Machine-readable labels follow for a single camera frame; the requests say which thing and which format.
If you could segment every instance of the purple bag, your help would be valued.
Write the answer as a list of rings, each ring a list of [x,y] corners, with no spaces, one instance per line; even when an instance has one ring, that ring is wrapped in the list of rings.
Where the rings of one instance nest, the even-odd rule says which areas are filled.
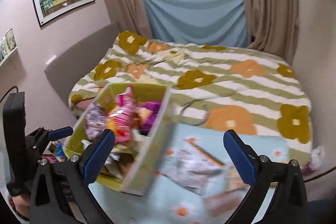
[[[154,124],[157,114],[159,113],[161,102],[146,102],[142,106],[137,108],[143,108],[143,107],[153,111],[152,115],[150,115],[146,119],[145,124],[139,127],[140,132],[144,135],[147,135],[149,130],[152,128],[152,125]]]

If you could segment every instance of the olive green flower pattern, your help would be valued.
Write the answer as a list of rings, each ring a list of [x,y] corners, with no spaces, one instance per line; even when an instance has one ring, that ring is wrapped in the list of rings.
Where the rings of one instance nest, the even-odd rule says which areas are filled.
[[[119,47],[130,55],[135,55],[140,46],[145,45],[147,41],[147,38],[130,31],[119,34]]]
[[[279,64],[279,67],[277,68],[277,72],[284,77],[295,78],[295,73],[293,69],[284,64]]]
[[[280,112],[281,118],[277,121],[280,134],[287,139],[298,139],[300,143],[308,143],[310,141],[308,108],[284,104],[280,107]]]
[[[197,88],[198,86],[210,85],[217,78],[215,75],[207,75],[200,70],[189,70],[181,76],[176,84],[180,90]]]
[[[108,60],[104,64],[99,64],[96,67],[96,74],[93,77],[93,80],[98,81],[102,79],[108,79],[117,74],[117,68],[122,68],[123,65],[114,60]]]
[[[226,50],[226,47],[223,47],[223,46],[210,46],[210,45],[205,45],[205,46],[203,46],[202,48],[205,49],[205,50],[215,50],[215,51],[217,51],[217,52]]]
[[[82,100],[83,100],[83,97],[81,95],[79,95],[79,94],[74,94],[71,97],[71,103],[73,103],[73,104],[76,104],[76,103],[78,103],[78,102],[80,102]]]

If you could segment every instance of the metal screw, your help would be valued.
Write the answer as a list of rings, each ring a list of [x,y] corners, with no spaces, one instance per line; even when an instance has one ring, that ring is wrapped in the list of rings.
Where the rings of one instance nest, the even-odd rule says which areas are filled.
[[[48,162],[47,159],[42,159],[41,162],[40,162],[40,165],[46,165]]]
[[[291,160],[291,165],[293,166],[298,166],[299,163],[296,160]]]
[[[265,155],[260,156],[261,162],[268,162],[268,158]]]
[[[76,162],[77,160],[79,160],[79,156],[78,155],[73,155],[70,158],[70,161],[72,161],[72,162]]]

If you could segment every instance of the orange flower pattern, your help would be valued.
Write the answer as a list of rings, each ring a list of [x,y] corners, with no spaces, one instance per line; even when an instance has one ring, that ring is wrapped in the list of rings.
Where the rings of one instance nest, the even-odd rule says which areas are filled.
[[[267,74],[266,71],[262,69],[261,65],[252,59],[233,65],[231,70],[234,73],[244,76],[245,78],[250,78],[253,75],[265,76]]]
[[[276,157],[281,157],[284,154],[283,151],[280,150],[273,150],[273,155]]]
[[[166,156],[171,156],[171,155],[173,155],[173,154],[174,154],[174,150],[168,149],[168,150],[166,151]]]
[[[233,129],[238,134],[257,135],[251,113],[236,105],[210,110],[206,125],[218,131]]]
[[[148,65],[137,66],[135,64],[130,64],[127,66],[127,73],[134,76],[135,79],[139,79],[143,72],[148,68]]]
[[[178,216],[187,216],[188,215],[188,209],[185,207],[178,207],[176,209],[176,214]]]
[[[153,41],[150,45],[147,46],[147,50],[150,52],[163,52],[166,50],[169,50],[169,47],[167,44],[162,44],[157,41]]]

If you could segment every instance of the pink package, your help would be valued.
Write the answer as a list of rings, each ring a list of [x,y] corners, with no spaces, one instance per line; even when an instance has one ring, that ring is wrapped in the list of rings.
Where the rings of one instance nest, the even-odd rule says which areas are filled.
[[[116,101],[119,108],[112,111],[106,119],[106,128],[115,133],[115,142],[130,140],[134,123],[135,100],[132,87],[128,86],[125,93],[118,94]]]
[[[124,93],[118,94],[115,97],[116,102],[120,107],[124,105],[135,105],[135,100],[133,99],[133,90],[132,87],[129,85]]]

